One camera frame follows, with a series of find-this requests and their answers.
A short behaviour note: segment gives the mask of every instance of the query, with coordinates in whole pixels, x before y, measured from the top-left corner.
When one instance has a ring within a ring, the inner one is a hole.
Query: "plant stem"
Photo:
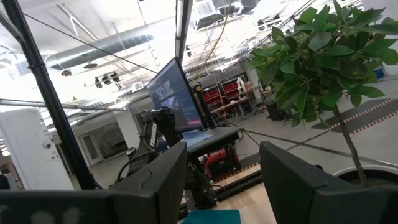
[[[337,117],[338,122],[340,123],[341,130],[343,131],[343,136],[346,139],[347,145],[351,151],[351,155],[354,160],[356,171],[358,172],[359,179],[361,180],[361,184],[363,187],[369,187],[368,180],[366,179],[365,173],[363,172],[361,162],[359,161],[358,152],[354,146],[353,141],[351,140],[351,137],[349,136],[349,132],[344,123],[343,117],[341,116],[340,112],[338,111],[337,105],[335,106],[335,116]]]

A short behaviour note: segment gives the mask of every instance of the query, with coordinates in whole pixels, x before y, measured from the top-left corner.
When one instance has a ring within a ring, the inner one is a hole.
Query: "person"
[[[0,190],[9,190],[10,183],[5,175],[0,174]]]

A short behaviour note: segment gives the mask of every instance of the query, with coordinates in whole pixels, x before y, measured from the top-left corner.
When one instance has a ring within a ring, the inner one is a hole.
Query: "desk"
[[[211,151],[221,149],[227,143],[238,140],[238,132],[243,131],[243,127],[215,127],[205,131],[206,134],[213,136],[198,142],[187,148],[188,156],[199,157]]]
[[[230,107],[232,107],[232,106],[234,106],[234,105],[238,105],[238,106],[239,106],[239,110],[240,110],[240,112],[241,112],[241,114],[242,114],[242,119],[246,119],[246,117],[245,117],[245,115],[244,115],[244,113],[243,113],[242,106],[240,105],[240,103],[245,102],[245,101],[248,101],[248,100],[249,100],[248,97],[241,98],[241,99],[238,100],[238,101],[235,101],[235,102],[233,102],[233,103],[228,103],[227,105],[224,105],[224,106],[222,106],[222,107],[219,107],[219,108],[213,110],[211,113],[218,113],[218,112],[220,112],[220,111],[223,110],[223,109],[227,109],[227,108],[230,108]]]
[[[245,92],[239,93],[239,94],[236,95],[236,96],[239,96],[240,94],[242,94],[242,95],[246,95],[246,97],[249,98],[249,104],[250,104],[250,107],[252,108],[254,114],[258,114],[258,111],[257,111],[257,107],[256,107],[255,102],[253,102],[251,93],[254,92],[254,90],[257,90],[257,89],[260,89],[260,86],[250,85],[249,88],[246,88]]]

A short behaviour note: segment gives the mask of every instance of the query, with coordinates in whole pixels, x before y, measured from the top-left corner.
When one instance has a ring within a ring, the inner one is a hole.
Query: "monitor screen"
[[[187,78],[175,58],[148,83],[147,89],[156,109],[167,106],[171,109],[183,111],[188,123],[185,128],[186,131],[203,129],[192,89],[189,87]]]

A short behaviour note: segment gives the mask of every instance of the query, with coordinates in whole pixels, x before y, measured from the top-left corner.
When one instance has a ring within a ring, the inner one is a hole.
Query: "glass wall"
[[[93,135],[104,159],[127,150],[126,142],[117,123],[95,129]]]

